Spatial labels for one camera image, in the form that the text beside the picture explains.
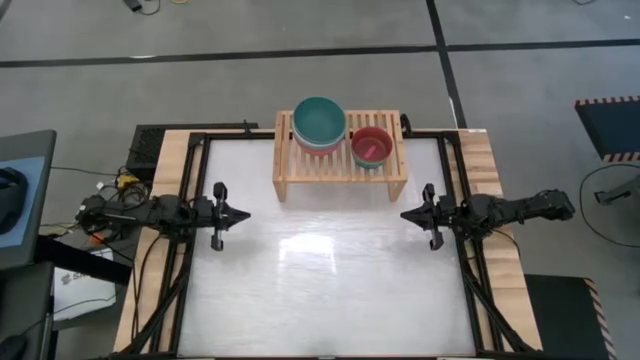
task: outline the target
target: cable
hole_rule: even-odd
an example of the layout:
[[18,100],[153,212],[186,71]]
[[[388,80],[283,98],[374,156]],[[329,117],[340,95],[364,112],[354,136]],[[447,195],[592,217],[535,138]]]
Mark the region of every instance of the cable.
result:
[[149,258],[149,254],[151,253],[151,250],[153,249],[153,246],[158,242],[158,240],[160,240],[160,234],[158,234],[158,236],[153,240],[153,242],[151,243],[151,245],[149,245],[149,248],[147,249],[147,252],[144,255],[144,258],[142,259],[142,265],[140,266],[140,278],[138,281],[136,281],[136,266],[135,264],[133,264],[133,266],[131,267],[132,273],[133,273],[133,297],[134,297],[134,310],[133,310],[133,322],[131,323],[131,341],[133,342],[133,338],[135,336],[138,335],[138,333],[140,332],[140,319],[139,319],[139,314],[138,314],[138,302],[140,301],[140,294],[142,293],[142,281],[144,280],[144,270],[145,270],[145,266],[147,264],[147,259]]
[[72,167],[66,167],[66,166],[52,166],[51,168],[54,169],[54,170],[77,171],[77,172],[90,174],[90,175],[118,176],[116,174],[103,173],[103,172],[99,172],[99,171],[90,171],[90,170],[84,170],[84,169],[72,168]]
[[578,0],[571,0],[574,3],[576,3],[578,6],[585,6],[585,5],[589,5],[589,4],[593,4],[594,2],[598,1],[598,0],[587,0],[585,2],[580,2]]
[[592,172],[588,173],[587,175],[585,175],[585,177],[582,179],[582,182],[580,182],[580,190],[579,190],[579,195],[578,195],[578,199],[580,200],[580,215],[582,215],[582,220],[584,220],[584,223],[587,224],[587,226],[589,227],[589,229],[591,229],[591,231],[594,232],[594,234],[600,236],[602,239],[618,245],[618,246],[623,246],[623,247],[628,247],[628,248],[640,248],[640,245],[631,245],[631,244],[624,244],[621,243],[619,241],[613,240],[608,236],[603,235],[600,231],[596,230],[595,227],[593,227],[593,225],[591,225],[591,223],[587,220],[586,215],[584,214],[584,207],[582,206],[582,189],[584,188],[584,184],[585,182],[592,176],[595,175],[597,173],[599,173],[600,171],[612,168],[612,167],[628,167],[628,168],[634,168],[634,169],[640,169],[640,166],[638,165],[631,165],[631,164],[611,164],[611,165],[607,165],[607,166],[603,166],[601,168],[595,169]]
[[157,14],[157,13],[158,13],[158,11],[160,11],[160,4],[161,4],[161,0],[156,0],[156,1],[158,1],[158,7],[157,7],[154,11],[152,11],[152,12],[150,12],[150,13],[146,13],[146,12],[144,12],[144,11],[140,10],[140,11],[138,11],[138,12],[139,12],[141,15],[144,15],[144,16],[151,16],[151,15],[155,15],[155,14]]
[[504,236],[504,237],[508,238],[509,240],[511,240],[513,245],[515,245],[516,249],[518,249],[518,257],[521,257],[520,256],[520,246],[516,242],[516,239],[514,239],[511,235],[507,234],[506,232],[503,232],[502,230],[494,229],[493,232],[497,232],[498,234],[501,234],[502,236]]
[[[111,296],[111,297],[110,297],[110,298],[108,298],[108,299],[91,299],[91,300],[84,300],[84,301],[80,301],[80,302],[77,302],[77,303],[75,303],[75,304],[72,304],[72,305],[69,305],[69,306],[63,307],[62,309],[59,309],[58,311],[54,311],[53,313],[51,313],[51,316],[53,316],[53,315],[55,315],[55,314],[57,314],[57,313],[59,313],[59,312],[62,312],[62,311],[68,310],[68,309],[70,309],[70,308],[72,308],[72,307],[74,307],[74,306],[78,306],[78,305],[82,305],[82,304],[86,304],[86,303],[90,303],[90,302],[96,302],[96,301],[110,301],[111,299],[113,299],[113,298],[115,298],[116,296],[118,296],[118,295],[122,292],[122,290],[124,290],[124,289],[125,289],[125,287],[122,287],[120,290],[118,290],[115,294],[113,294],[113,296]],[[20,333],[20,335],[24,335],[24,334],[26,334],[29,330],[33,329],[35,326],[37,326],[37,325],[38,325],[38,324],[40,324],[41,322],[43,322],[43,321],[47,320],[47,318],[48,318],[48,317],[49,317],[49,314],[47,314],[47,315],[43,316],[43,317],[42,317],[42,319],[40,319],[40,320],[36,321],[35,323],[33,323],[33,324],[29,325],[29,327],[27,327],[27,328],[26,328],[22,333]]]

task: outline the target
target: teal bowl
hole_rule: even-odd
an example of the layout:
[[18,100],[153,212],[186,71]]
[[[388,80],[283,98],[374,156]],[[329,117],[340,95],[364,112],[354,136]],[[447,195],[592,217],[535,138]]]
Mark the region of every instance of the teal bowl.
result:
[[293,111],[293,128],[298,135],[314,145],[331,145],[344,137],[347,118],[333,101],[310,97]]

